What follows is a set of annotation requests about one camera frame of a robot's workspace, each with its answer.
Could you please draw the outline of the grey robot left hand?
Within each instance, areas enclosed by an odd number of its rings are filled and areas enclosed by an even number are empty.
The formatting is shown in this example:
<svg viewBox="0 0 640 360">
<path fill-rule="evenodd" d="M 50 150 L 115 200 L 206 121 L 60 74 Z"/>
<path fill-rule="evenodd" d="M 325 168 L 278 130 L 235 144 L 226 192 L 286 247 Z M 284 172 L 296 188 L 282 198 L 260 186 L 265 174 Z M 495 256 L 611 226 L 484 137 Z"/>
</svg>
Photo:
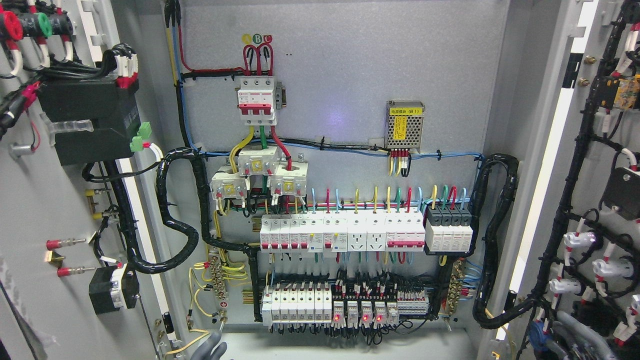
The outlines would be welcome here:
<svg viewBox="0 0 640 360">
<path fill-rule="evenodd" d="M 227 343 L 222 341 L 222 333 L 213 331 L 190 356 L 190 360 L 221 360 L 226 352 Z"/>
</svg>

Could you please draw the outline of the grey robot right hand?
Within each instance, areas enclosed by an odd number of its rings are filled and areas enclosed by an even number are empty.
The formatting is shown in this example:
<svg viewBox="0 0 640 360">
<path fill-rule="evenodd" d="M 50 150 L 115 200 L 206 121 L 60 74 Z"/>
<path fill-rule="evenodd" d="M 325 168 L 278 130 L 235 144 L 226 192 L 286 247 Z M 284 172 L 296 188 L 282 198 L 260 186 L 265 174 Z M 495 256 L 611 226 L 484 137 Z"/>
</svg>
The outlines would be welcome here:
<svg viewBox="0 0 640 360">
<path fill-rule="evenodd" d="M 559 360 L 617 360 L 605 338 L 573 316 L 559 311 L 544 346 Z"/>
</svg>

